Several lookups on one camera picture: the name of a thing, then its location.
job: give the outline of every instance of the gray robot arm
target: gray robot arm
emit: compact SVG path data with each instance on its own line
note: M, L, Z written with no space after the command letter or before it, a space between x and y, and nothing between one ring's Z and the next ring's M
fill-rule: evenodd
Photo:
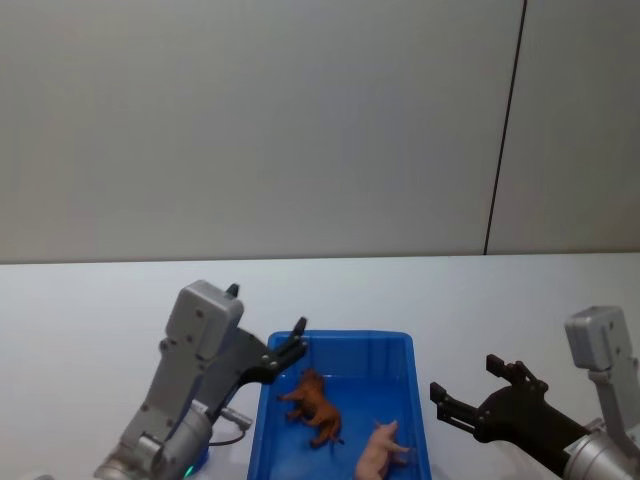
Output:
M605 431L595 431L569 447L567 480L638 479L640 386L637 359L622 309L591 307L565 322L578 368L595 383Z
M208 448L218 417L249 427L227 403L242 385L272 383L304 355L306 320L269 350L238 328L244 307L237 294L237 285L223 291L202 280L180 291L147 396L95 478L177 480Z
M622 310L593 307L565 327L576 366L596 384L606 428L587 429L558 412L544 400L546 383L522 362L505 365L494 355L487 370L511 385L473 408L432 383L438 418L480 442L514 443L565 480L640 480L640 386Z

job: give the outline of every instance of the black cable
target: black cable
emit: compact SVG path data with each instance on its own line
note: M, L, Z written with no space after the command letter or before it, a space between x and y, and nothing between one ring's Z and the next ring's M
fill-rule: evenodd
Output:
M240 440L242 440L246 434L247 434L247 432L245 432L243 430L242 433L240 434L240 436L238 436L236 438L232 438L231 440L224 440L224 441L221 441L221 442L211 442L209 444L209 446L210 447L224 447L226 445L233 445L234 443L238 443Z

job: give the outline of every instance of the brown toy horse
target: brown toy horse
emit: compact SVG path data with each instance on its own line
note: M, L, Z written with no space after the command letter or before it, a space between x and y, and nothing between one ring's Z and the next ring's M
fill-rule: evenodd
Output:
M320 429L318 436L310 442L312 447L317 448L328 440L344 444L338 437L342 417L338 409L324 397L324 378L315 370L305 370L298 388L279 396L278 400L295 402L295 408L287 413L287 419L302 417L306 425Z

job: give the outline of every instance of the pink toy pig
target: pink toy pig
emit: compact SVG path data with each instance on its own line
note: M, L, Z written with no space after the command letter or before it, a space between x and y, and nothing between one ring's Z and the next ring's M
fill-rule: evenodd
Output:
M387 475L389 463L406 463L394 458L394 453L409 451L394 442L396 430L398 422L395 420L388 425L376 422L376 428L356 465L355 480L382 480Z

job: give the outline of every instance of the white wall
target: white wall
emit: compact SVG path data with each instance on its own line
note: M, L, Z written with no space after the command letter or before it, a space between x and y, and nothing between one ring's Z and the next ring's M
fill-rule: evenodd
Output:
M640 249L640 2L529 3L490 253Z
M0 261L479 253L517 0L0 1Z

